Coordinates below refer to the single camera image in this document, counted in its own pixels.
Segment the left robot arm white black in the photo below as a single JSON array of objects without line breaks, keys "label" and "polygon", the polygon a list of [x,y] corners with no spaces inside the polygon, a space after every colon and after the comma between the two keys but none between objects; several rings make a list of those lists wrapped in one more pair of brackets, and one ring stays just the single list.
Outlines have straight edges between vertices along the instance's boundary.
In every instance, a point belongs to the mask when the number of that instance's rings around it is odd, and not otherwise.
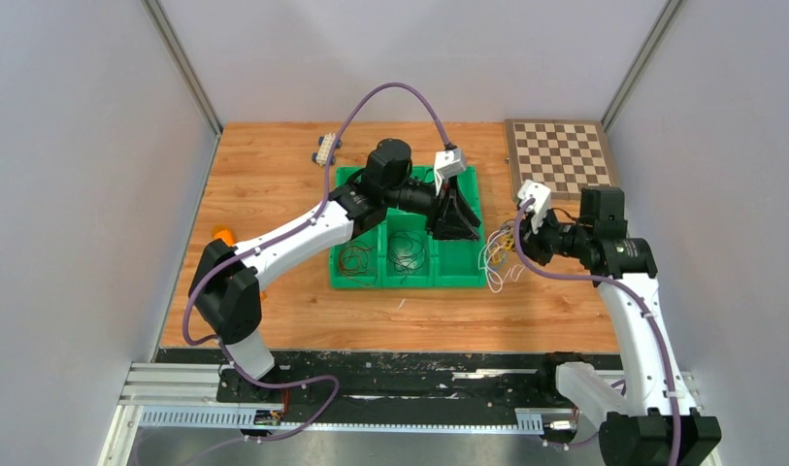
[{"label": "left robot arm white black", "polygon": [[310,257],[376,228],[391,209],[424,216],[426,233],[437,241],[478,240],[481,221],[459,187],[466,169],[464,152],[447,145],[435,155],[433,179],[423,182],[411,174],[411,147],[384,139],[363,168],[310,212],[234,246],[221,240],[206,245],[187,308],[199,312],[231,364],[244,374],[246,394],[267,402],[279,390],[275,359],[259,331],[262,291]]}]

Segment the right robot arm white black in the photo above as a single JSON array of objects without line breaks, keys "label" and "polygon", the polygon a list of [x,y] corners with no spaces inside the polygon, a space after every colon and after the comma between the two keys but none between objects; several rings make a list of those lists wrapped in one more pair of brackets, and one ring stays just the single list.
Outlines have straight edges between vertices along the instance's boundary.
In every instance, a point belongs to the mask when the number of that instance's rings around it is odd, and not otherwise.
[{"label": "right robot arm white black", "polygon": [[538,376],[539,396],[554,406],[568,399],[581,411],[607,465],[706,464],[721,426],[701,413],[677,366],[656,262],[649,243],[628,233],[623,191],[583,188],[572,221],[559,220],[551,197],[542,183],[519,188],[516,252],[541,277],[595,287],[611,318],[624,385],[612,387],[587,362],[564,362]]}]

